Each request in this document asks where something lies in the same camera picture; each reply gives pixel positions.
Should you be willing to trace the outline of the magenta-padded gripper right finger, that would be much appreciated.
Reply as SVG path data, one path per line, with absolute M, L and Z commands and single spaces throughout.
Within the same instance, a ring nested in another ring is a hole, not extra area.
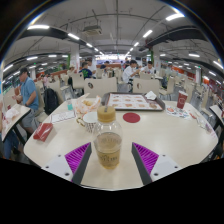
M 148 185 L 181 170 L 181 166 L 168 155 L 159 155 L 137 143 L 132 143 L 132 155 L 143 185 Z

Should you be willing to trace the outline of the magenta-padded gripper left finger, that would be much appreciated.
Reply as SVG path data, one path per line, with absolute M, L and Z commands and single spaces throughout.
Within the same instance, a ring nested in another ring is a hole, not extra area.
M 42 167 L 65 180 L 80 185 L 91 155 L 91 143 L 86 143 L 62 155 L 59 154 Z

